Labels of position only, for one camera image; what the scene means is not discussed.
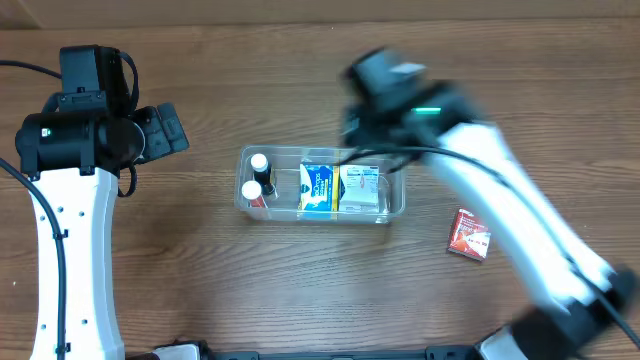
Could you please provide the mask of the white medicine box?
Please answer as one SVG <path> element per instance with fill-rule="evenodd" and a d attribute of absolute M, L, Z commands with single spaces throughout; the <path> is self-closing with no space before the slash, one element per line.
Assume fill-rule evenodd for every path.
<path fill-rule="evenodd" d="M 379 211 L 379 167 L 342 165 L 340 167 L 339 210 L 373 213 Z"/>

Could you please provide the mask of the clear plastic container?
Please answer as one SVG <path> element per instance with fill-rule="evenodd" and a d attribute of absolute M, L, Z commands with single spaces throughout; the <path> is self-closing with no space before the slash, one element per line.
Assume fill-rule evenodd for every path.
<path fill-rule="evenodd" d="M 257 220 L 386 224 L 406 206 L 405 174 L 382 155 L 339 165 L 348 148 L 248 145 L 234 200 Z"/>

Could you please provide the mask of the dark bottle white cap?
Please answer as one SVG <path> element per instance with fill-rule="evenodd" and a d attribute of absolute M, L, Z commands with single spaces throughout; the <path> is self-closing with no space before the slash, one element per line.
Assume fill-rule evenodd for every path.
<path fill-rule="evenodd" d="M 262 153 L 256 153 L 251 156 L 250 165 L 253 170 L 253 178 L 260 184 L 262 193 L 266 196 L 274 195 L 276 187 L 273 180 L 272 166 L 267 157 Z"/>

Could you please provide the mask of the orange tube white cap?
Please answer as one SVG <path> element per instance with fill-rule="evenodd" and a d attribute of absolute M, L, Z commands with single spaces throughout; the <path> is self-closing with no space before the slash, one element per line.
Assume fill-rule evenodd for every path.
<path fill-rule="evenodd" d="M 255 180 L 246 181 L 241 187 L 242 196 L 253 208 L 266 208 L 267 204 L 262 194 L 262 186 Z"/>

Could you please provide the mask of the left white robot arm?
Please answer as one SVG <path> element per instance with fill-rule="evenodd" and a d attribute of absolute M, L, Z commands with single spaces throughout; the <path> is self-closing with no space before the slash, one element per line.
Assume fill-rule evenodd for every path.
<path fill-rule="evenodd" d="M 121 171 L 188 149 L 170 103 L 139 107 L 132 58 L 111 47 L 60 51 L 62 89 L 17 131 L 17 178 L 38 236 L 35 359 L 122 359 L 113 295 L 112 221 Z"/>

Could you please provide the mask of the red medicine box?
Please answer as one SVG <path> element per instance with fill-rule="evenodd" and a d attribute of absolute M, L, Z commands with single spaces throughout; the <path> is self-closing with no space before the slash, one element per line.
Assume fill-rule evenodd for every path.
<path fill-rule="evenodd" d="M 484 261 L 490 240 L 489 228 L 473 213 L 460 208 L 452 224 L 447 250 L 477 261 Z"/>

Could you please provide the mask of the blue VapoDrops box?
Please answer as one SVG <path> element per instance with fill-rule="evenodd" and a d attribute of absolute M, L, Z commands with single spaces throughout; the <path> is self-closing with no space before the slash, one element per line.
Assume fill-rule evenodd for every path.
<path fill-rule="evenodd" d="M 339 168 L 302 163 L 299 173 L 298 218 L 335 221 L 338 216 Z"/>

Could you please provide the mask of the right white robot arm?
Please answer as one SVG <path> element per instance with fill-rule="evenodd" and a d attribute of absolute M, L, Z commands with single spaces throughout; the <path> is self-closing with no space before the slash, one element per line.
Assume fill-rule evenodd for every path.
<path fill-rule="evenodd" d="M 455 82 L 425 72 L 388 48 L 355 60 L 342 75 L 354 97 L 343 140 L 354 159 L 423 162 L 489 227 L 520 276 L 530 310 L 465 347 L 465 357 L 571 359 L 610 327 L 628 331 L 638 276 L 574 232 Z"/>

